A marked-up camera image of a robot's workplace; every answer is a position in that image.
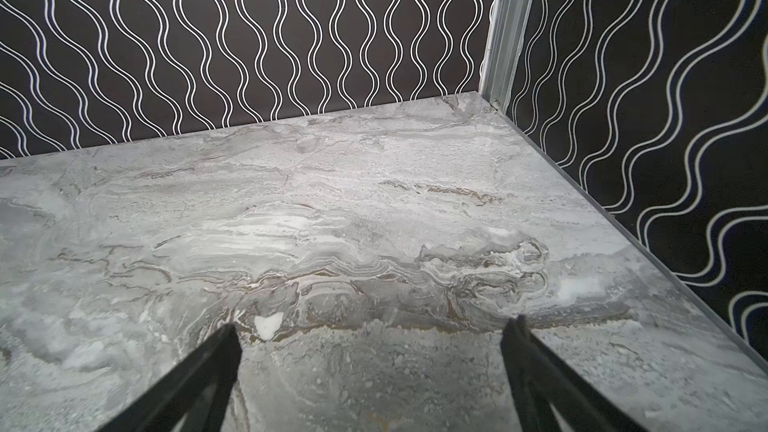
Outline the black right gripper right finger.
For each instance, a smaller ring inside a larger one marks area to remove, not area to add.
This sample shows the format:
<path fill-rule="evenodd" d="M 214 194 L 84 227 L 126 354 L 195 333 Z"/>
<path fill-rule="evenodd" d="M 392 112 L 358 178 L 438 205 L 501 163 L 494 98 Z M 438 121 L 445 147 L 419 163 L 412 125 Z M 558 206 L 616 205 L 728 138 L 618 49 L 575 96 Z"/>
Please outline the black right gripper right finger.
<path fill-rule="evenodd" d="M 538 337 L 524 315 L 507 321 L 500 342 L 507 379 L 523 431 L 642 431 Z"/>

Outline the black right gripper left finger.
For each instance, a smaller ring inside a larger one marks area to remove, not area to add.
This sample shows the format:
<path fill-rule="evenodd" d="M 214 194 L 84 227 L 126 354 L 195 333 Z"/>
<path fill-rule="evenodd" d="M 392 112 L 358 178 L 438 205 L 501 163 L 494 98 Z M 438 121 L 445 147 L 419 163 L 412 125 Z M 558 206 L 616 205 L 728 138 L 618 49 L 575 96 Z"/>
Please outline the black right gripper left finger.
<path fill-rule="evenodd" d="M 102 431 L 219 431 L 237 381 L 242 348 L 225 324 Z"/>

